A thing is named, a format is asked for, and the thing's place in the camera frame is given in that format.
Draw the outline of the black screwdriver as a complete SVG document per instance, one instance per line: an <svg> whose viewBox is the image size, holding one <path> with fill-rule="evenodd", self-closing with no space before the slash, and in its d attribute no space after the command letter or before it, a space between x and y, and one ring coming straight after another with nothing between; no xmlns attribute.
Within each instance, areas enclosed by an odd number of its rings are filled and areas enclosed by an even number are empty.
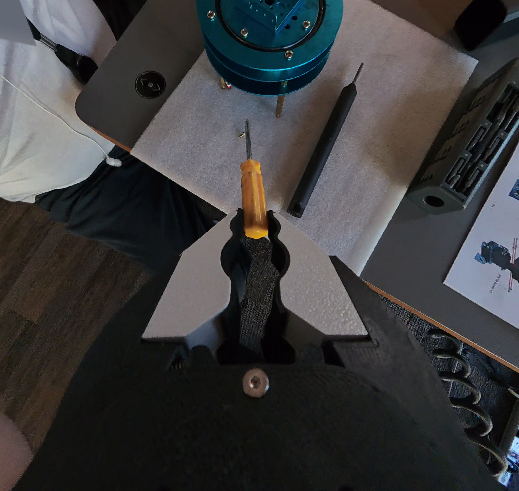
<svg viewBox="0 0 519 491"><path fill-rule="evenodd" d="M324 166L327 163L328 157L330 156L334 144L341 132L342 126L344 125L354 100L356 99L357 89L355 83L361 74L363 66L364 63L361 63L355 73L353 81L342 89L332 109L328 121L288 205L287 212L289 215L301 218L308 205Z"/></svg>

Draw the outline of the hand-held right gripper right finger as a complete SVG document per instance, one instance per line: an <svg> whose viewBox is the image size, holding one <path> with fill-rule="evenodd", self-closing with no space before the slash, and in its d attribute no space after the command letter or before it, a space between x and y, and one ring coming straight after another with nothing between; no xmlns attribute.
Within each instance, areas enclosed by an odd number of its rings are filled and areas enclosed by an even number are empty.
<svg viewBox="0 0 519 491"><path fill-rule="evenodd" d="M317 347L369 340L369 333L324 249L269 211L271 261L278 271L269 314L269 362L295 362Z"/></svg>

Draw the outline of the yellow handled screwdriver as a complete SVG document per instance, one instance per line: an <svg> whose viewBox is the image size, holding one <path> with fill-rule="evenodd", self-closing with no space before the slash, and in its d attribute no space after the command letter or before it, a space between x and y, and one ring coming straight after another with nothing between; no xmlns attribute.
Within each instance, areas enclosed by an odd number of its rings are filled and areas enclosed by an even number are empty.
<svg viewBox="0 0 519 491"><path fill-rule="evenodd" d="M267 205L261 164L252 159L249 120L244 136L247 159L240 165L243 229L246 237L261 239L268 235Z"/></svg>

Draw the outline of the black ribbed foam tray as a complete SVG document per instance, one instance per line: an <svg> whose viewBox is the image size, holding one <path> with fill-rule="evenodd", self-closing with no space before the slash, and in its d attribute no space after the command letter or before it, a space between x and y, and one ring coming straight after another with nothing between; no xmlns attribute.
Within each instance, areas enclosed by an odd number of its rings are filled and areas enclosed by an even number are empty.
<svg viewBox="0 0 519 491"><path fill-rule="evenodd" d="M518 130L518 58L488 77L407 192L430 214L460 211Z"/></svg>

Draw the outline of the blue acrylic robot base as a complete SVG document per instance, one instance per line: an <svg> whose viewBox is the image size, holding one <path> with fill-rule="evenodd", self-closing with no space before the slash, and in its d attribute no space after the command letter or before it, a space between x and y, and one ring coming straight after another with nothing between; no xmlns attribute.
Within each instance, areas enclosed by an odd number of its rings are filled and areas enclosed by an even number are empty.
<svg viewBox="0 0 519 491"><path fill-rule="evenodd" d="M282 98L321 73L343 0L196 0L205 53L227 84Z"/></svg>

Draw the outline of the black flat case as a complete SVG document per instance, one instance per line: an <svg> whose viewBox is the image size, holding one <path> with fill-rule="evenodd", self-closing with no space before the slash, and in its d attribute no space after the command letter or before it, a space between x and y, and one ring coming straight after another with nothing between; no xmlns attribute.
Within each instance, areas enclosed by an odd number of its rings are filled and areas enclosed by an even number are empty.
<svg viewBox="0 0 519 491"><path fill-rule="evenodd" d="M518 0L473 0L454 31L466 51L518 35Z"/></svg>

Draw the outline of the printed instruction booklet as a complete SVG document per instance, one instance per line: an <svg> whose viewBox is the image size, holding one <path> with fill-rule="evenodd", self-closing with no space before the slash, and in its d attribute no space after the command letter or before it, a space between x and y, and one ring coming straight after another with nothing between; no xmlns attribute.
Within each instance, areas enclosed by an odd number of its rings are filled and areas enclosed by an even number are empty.
<svg viewBox="0 0 519 491"><path fill-rule="evenodd" d="M444 284L518 328L518 148L474 222Z"/></svg>

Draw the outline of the person's leg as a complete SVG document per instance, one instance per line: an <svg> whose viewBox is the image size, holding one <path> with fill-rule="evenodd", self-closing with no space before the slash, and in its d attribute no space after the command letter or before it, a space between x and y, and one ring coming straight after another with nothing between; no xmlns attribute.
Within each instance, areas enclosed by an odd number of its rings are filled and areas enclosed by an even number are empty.
<svg viewBox="0 0 519 491"><path fill-rule="evenodd" d="M66 231L125 255L157 275L215 222L193 194L115 146L109 157L78 184L36 197L35 203Z"/></svg>

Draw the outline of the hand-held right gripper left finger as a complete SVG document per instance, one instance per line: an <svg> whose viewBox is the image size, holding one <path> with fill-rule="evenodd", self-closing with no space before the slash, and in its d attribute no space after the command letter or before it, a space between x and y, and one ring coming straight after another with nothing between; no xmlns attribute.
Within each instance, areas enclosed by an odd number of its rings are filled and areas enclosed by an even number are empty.
<svg viewBox="0 0 519 491"><path fill-rule="evenodd" d="M219 363L243 363L243 212L233 211L179 257L142 340L174 347L188 363L205 347Z"/></svg>

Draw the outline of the person's white shirt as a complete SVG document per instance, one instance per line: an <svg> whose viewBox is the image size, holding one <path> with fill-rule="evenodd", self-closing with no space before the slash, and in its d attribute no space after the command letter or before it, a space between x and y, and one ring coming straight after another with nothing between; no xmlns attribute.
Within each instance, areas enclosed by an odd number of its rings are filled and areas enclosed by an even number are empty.
<svg viewBox="0 0 519 491"><path fill-rule="evenodd" d="M116 43L93 0L19 0L57 45L100 65ZM86 180L113 144L78 118L82 85L45 44L1 39L1 198L36 196Z"/></svg>

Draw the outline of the round black desk button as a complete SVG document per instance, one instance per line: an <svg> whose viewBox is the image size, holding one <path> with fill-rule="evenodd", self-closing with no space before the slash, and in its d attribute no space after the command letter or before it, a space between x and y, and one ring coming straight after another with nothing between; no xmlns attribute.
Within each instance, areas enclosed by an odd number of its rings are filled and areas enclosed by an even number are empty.
<svg viewBox="0 0 519 491"><path fill-rule="evenodd" d="M156 71L140 73L135 80L137 94L145 99L156 99L163 94L166 88L164 76Z"/></svg>

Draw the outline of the white foam sheet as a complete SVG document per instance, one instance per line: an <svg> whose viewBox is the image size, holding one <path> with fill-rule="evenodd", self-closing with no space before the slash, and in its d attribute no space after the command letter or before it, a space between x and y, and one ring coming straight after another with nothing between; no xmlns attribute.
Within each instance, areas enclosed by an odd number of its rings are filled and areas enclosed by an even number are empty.
<svg viewBox="0 0 519 491"><path fill-rule="evenodd" d="M328 61L276 99L217 86L203 52L131 154L228 214L241 207L249 120L268 209L360 275L477 60L369 0L343 0ZM342 88L357 96L301 218L286 209Z"/></svg>

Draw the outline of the grey desk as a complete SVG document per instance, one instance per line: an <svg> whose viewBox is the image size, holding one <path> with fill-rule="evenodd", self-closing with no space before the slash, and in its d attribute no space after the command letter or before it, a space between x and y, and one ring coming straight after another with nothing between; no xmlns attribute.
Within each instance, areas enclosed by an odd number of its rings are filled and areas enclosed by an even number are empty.
<svg viewBox="0 0 519 491"><path fill-rule="evenodd" d="M147 0L79 95L76 112L102 137L131 152L203 52L196 0ZM447 124L455 123L475 88L504 65L507 53L490 49L488 58L475 66L436 138L447 137ZM135 90L137 76L146 71L159 72L166 80L165 91L156 99L142 98ZM514 135L465 210L431 215L405 194L358 275L376 292L516 371L518 328L460 295L444 279L517 141Z"/></svg>

